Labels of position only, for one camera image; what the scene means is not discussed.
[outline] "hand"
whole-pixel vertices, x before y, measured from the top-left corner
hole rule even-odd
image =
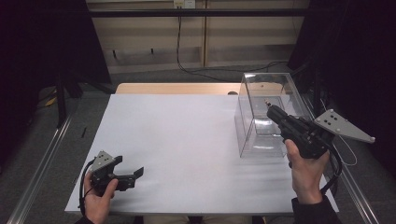
[[[119,180],[111,180],[107,185],[105,194],[99,197],[98,192],[92,188],[91,177],[91,172],[88,172],[84,177],[84,195],[87,194],[85,196],[85,216],[95,224],[102,224],[107,219],[110,199],[114,197],[114,191],[119,184]]]
[[[323,154],[319,159],[304,159],[293,141],[285,141],[288,149],[288,158],[292,163],[291,175],[293,189],[297,194],[299,203],[320,203],[322,195],[319,189],[320,178],[330,158],[329,152]]]

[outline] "black sleeve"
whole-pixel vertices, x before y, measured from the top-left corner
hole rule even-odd
[[[93,224],[87,217],[82,217],[75,224]]]
[[[295,224],[341,224],[326,196],[323,196],[321,203],[300,204],[297,198],[294,198],[291,204]]]

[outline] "wire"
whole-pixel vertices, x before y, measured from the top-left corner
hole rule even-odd
[[[341,34],[341,30],[343,29],[343,24],[344,24],[344,21],[345,21],[345,17],[346,17],[346,14],[347,14],[347,9],[348,9],[348,7],[349,7],[349,3],[350,3],[350,0],[347,0],[347,2],[346,2],[346,8],[345,8],[345,10],[344,10],[343,17],[342,17],[341,23],[340,23],[340,25],[339,25],[340,28],[338,29],[337,36],[336,36],[335,39],[334,39],[334,44],[337,43],[338,38],[340,37],[340,34]]]
[[[81,174],[81,179],[80,179],[80,182],[79,182],[79,210],[81,211],[81,214],[83,216],[85,216],[85,202],[84,202],[85,201],[85,196],[87,195],[87,193],[90,190],[93,189],[92,188],[92,189],[88,190],[87,193],[84,195],[84,197],[82,196],[83,190],[84,190],[84,177],[85,177],[85,174],[87,173],[88,167],[90,167],[93,164],[95,159],[93,159],[92,161],[89,161],[87,163],[87,165],[84,168],[84,171]]]
[[[224,81],[224,82],[234,82],[234,80],[228,80],[228,79],[223,79],[223,78],[217,78],[217,77],[212,77],[212,76],[208,76],[208,75],[204,75],[204,74],[200,74],[197,72],[203,72],[203,71],[226,71],[226,72],[254,72],[254,71],[260,71],[263,69],[266,69],[266,72],[268,73],[268,69],[272,66],[278,65],[280,63],[288,63],[286,61],[280,61],[280,62],[271,62],[268,63],[266,66],[264,67],[259,67],[259,68],[254,68],[254,69],[248,69],[248,70],[238,70],[238,69],[222,69],[222,68],[205,68],[205,69],[196,69],[196,70],[187,70],[185,69],[181,63],[180,63],[180,59],[179,59],[179,49],[180,49],[180,34],[181,34],[181,17],[178,17],[178,34],[177,34],[177,66],[178,68],[183,71],[186,72],[190,75],[194,75],[194,76],[200,76],[200,77],[208,77],[217,81]]]
[[[84,199],[85,199],[85,197],[87,197],[88,193],[89,193],[91,190],[93,190],[93,189],[94,189],[94,187],[90,188],[90,189],[84,194]]]
[[[321,99],[320,99],[320,101],[322,102],[323,108],[325,110],[327,110],[326,105],[323,103],[323,101]],[[342,136],[340,136],[340,135],[337,135],[337,136],[339,138],[341,138],[341,140],[346,144],[346,146],[349,148],[349,151],[352,153],[353,157],[355,158],[355,161],[353,163],[347,163],[344,160],[342,160],[343,164],[347,165],[347,166],[354,166],[354,165],[358,164],[358,158],[356,157],[356,154],[355,154],[355,152],[353,152],[353,150],[350,147],[350,145],[346,142],[346,140]]]
[[[332,167],[332,171],[335,172],[336,166],[334,164],[333,157],[330,157],[330,165]],[[335,195],[337,194],[337,190],[338,190],[338,181],[335,181],[335,183],[330,188],[330,191],[332,192],[332,196],[335,197]]]
[[[336,171],[334,172],[334,175],[332,176],[332,179],[327,182],[327,184],[320,190],[320,192],[324,195],[326,191],[337,182],[338,176],[341,175],[343,172],[343,162],[341,160],[340,154],[338,151],[335,149],[335,147],[328,145],[326,142],[322,142],[329,150],[330,152],[334,155],[335,159],[337,160],[338,166]]]
[[[295,3],[296,3],[296,0],[293,0],[293,5],[291,6],[291,9],[293,9],[293,10],[294,10],[294,4]],[[291,17],[291,22],[293,23],[294,34],[296,35],[296,37],[298,37],[297,30],[296,30],[296,25],[294,24],[294,16]]]

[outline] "white tabletop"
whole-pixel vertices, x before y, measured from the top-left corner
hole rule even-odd
[[[145,173],[134,189],[116,192],[111,212],[291,213],[295,193],[287,159],[239,158],[236,103],[235,95],[112,95],[83,166],[104,150],[123,156],[116,175],[130,175],[142,166]],[[79,182],[66,212],[79,212],[78,189]]]

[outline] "transparent acrylic box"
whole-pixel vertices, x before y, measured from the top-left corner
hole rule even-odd
[[[277,124],[267,117],[268,107],[265,100],[296,118],[310,119],[288,73],[244,74],[235,111],[235,126],[241,157],[286,155],[280,130]]]

